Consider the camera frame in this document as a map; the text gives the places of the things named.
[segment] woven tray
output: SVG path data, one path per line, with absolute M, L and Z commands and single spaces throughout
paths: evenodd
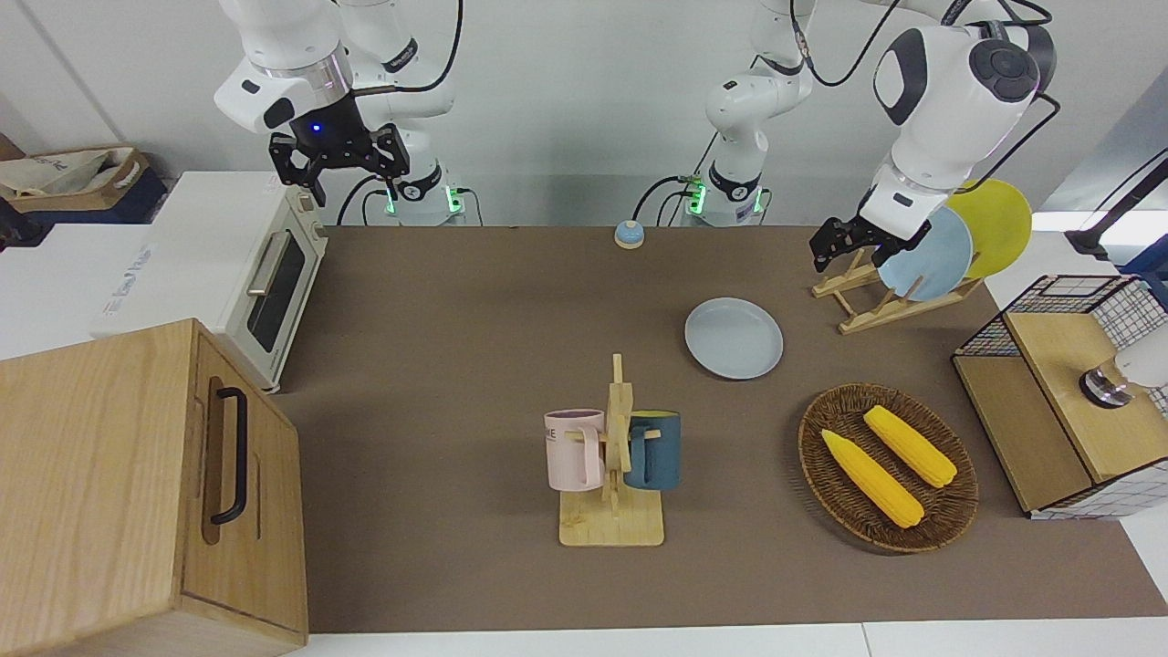
M 863 414 L 883 404 L 929 438 L 957 465 L 957 477 L 934 489 L 904 464 L 864 423 Z M 860 491 L 832 457 L 821 429 L 862 447 L 925 507 L 916 527 L 902 530 Z M 849 383 L 815 399 L 799 423 L 799 461 L 812 492 L 827 512 L 861 539 L 894 552 L 927 552 L 960 537 L 978 512 L 978 478 L 960 438 L 932 410 L 892 388 Z

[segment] plate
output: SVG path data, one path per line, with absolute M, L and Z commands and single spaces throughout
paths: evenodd
M 1033 213 L 1022 192 L 989 179 L 968 194 L 954 194 L 946 206 L 961 216 L 976 257 L 966 276 L 983 278 L 1014 264 L 1030 243 Z
M 864 413 L 876 404 L 898 415 L 957 465 L 941 489 L 926 484 L 905 465 L 868 424 Z M 881 511 L 832 457 L 821 429 L 853 441 L 925 507 L 919 525 L 902 530 Z M 978 513 L 978 477 L 961 438 L 932 410 L 909 395 L 871 383 L 848 383 L 815 399 L 799 423 L 799 462 L 815 498 L 837 523 L 883 549 L 902 553 L 938 549 L 958 539 Z
M 734 297 L 702 303 L 686 318 L 686 346 L 725 379 L 755 379 L 783 358 L 783 331 L 765 310 Z
M 929 215 L 933 227 L 911 251 L 888 258 L 877 271 L 889 289 L 904 297 L 918 277 L 920 285 L 906 298 L 927 302 L 950 293 L 965 278 L 973 260 L 973 238 L 961 217 L 945 206 Z

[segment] white wall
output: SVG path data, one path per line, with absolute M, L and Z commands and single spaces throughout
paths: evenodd
M 443 61 L 454 0 L 403 0 L 424 53 Z M 467 0 L 451 75 L 454 110 L 436 146 L 480 191 L 491 223 L 614 223 L 648 182 L 689 172 L 710 134 L 707 91 L 751 58 L 752 0 Z M 1157 0 L 1047 0 L 1063 115 L 1001 171 L 1040 206 L 1168 62 Z M 816 62 L 836 76 L 883 9 L 820 0 Z M 7 20 L 9 14 L 33 25 Z M 898 13 L 877 40 L 924 25 Z M 0 0 L 0 131 L 29 150 L 121 137 L 169 174 L 269 168 L 265 139 L 222 117 L 211 94 L 239 58 L 213 0 Z M 12 65 L 12 53 L 28 51 Z M 60 61 L 54 62 L 54 55 Z M 872 98 L 869 56 L 851 83 L 816 89 L 769 124 L 764 182 L 776 219 L 846 214 L 896 137 Z M 47 71 L 48 84 L 32 71 Z M 72 76 L 81 84 L 67 83 Z M 54 112 L 46 108 L 56 108 Z M 76 117 L 62 125 L 60 109 Z M 1042 115 L 1036 106 L 1022 127 Z M 357 174 L 326 181 L 332 207 Z
M 1075 167 L 1047 199 L 1042 209 L 1093 210 L 1125 178 L 1162 148 L 1168 148 L 1168 69 L 1160 74 L 1099 145 Z M 1149 165 L 1145 173 L 1152 166 L 1154 165 Z M 1110 209 L 1141 179 L 1142 175 L 1133 178 L 1127 187 L 1112 196 L 1104 209 Z M 1162 185 L 1145 196 L 1139 208 L 1168 209 L 1168 185 Z

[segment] oven window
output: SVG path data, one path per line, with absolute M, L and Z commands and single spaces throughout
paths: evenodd
M 304 251 L 297 243 L 296 236 L 292 236 L 287 250 L 284 251 L 284 258 L 276 269 L 271 291 L 267 296 L 256 299 L 256 304 L 251 306 L 251 317 L 248 318 L 248 331 L 267 353 L 272 353 L 272 347 L 276 346 L 276 337 L 284 325 L 284 317 L 292 304 L 301 271 L 304 271 Z

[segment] brown tablecloth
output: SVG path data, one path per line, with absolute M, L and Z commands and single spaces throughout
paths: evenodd
M 276 396 L 300 431 L 312 631 L 1166 614 L 1118 523 L 1018 510 L 950 364 L 989 296 L 842 337 L 836 303 L 808 293 L 809 236 L 649 230 L 624 251 L 606 228 L 334 231 Z M 719 296 L 778 320 L 769 375 L 689 355 L 687 314 Z M 663 546 L 562 547 L 542 414 L 604 408 L 613 352 L 639 408 L 681 410 L 682 485 Z M 799 419 L 849 381 L 964 437 L 982 498 L 953 545 L 874 554 L 809 495 Z

